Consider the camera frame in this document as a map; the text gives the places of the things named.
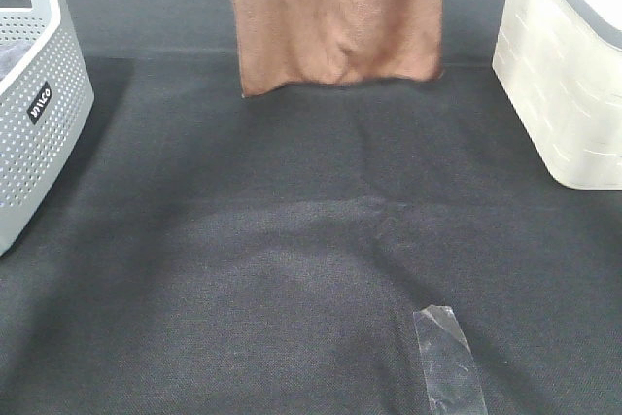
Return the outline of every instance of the basket handle hole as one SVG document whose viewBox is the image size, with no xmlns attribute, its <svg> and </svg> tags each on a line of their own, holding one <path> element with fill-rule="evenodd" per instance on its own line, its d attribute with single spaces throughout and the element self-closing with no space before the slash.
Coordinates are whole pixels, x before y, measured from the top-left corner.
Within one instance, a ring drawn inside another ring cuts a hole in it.
<svg viewBox="0 0 622 415">
<path fill-rule="evenodd" d="M 32 1 L 0 0 L 0 10 L 32 10 Z"/>
</svg>

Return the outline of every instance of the tape strip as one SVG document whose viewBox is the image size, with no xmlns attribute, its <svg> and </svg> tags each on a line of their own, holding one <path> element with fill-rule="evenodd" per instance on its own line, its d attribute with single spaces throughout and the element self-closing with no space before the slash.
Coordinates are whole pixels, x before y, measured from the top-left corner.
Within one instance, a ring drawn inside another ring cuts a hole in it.
<svg viewBox="0 0 622 415">
<path fill-rule="evenodd" d="M 449 306 L 414 313 L 432 415 L 488 415 L 477 367 Z"/>
</svg>

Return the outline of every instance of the perforated basket wall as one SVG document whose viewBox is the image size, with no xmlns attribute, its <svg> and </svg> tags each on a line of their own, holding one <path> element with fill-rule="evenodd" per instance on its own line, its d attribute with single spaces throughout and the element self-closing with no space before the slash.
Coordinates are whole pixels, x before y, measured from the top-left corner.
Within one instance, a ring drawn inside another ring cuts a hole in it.
<svg viewBox="0 0 622 415">
<path fill-rule="evenodd" d="M 30 10 L 0 11 L 0 43 L 20 40 L 32 48 L 0 95 L 0 254 L 50 189 L 93 100 L 65 0 L 33 0 Z M 33 121 L 28 111 L 44 87 L 52 97 Z"/>
</svg>

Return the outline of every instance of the black tablecloth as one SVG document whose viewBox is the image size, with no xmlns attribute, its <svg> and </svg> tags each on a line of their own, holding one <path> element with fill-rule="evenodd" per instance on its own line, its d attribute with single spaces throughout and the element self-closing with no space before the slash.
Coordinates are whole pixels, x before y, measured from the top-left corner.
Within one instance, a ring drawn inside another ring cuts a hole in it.
<svg viewBox="0 0 622 415">
<path fill-rule="evenodd" d="M 0 413 L 426 414 L 454 308 L 493 414 L 622 407 L 622 194 L 546 172 L 445 0 L 437 82 L 240 97 L 229 0 L 68 0 L 95 90 L 0 259 Z"/>
</svg>

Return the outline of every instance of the white laundry basket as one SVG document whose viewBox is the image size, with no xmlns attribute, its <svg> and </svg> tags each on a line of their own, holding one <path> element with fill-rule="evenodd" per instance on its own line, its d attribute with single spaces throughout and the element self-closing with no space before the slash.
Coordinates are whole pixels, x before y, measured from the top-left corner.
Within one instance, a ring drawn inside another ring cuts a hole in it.
<svg viewBox="0 0 622 415">
<path fill-rule="evenodd" d="M 65 0 L 30 3 L 0 8 L 0 43 L 32 45 L 0 81 L 0 255 L 52 186 L 93 102 Z"/>
<path fill-rule="evenodd" d="M 506 0 L 493 68 L 555 179 L 622 189 L 622 0 Z"/>
</svg>

